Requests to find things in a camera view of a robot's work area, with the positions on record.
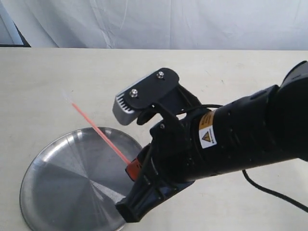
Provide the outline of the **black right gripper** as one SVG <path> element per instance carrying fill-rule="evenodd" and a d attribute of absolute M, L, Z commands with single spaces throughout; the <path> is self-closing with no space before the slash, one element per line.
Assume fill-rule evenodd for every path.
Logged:
<path fill-rule="evenodd" d="M 160 115 L 162 120 L 150 129 L 151 143 L 125 169 L 131 180 L 138 178 L 115 206 L 127 223 L 140 222 L 193 181 L 207 177 L 207 158 L 199 138 L 205 112 L 187 112 L 183 119 L 171 112 Z"/>

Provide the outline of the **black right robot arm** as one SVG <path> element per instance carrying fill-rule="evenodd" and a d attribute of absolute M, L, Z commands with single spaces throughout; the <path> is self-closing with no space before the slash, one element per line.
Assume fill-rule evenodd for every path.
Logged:
<path fill-rule="evenodd" d="M 308 159 L 308 63 L 293 67 L 273 85 L 227 105 L 202 104 L 160 68 L 118 93 L 113 113 L 121 125 L 143 125 L 156 114 L 152 141 L 126 167 L 133 181 L 116 204 L 128 223 L 196 180 Z"/>

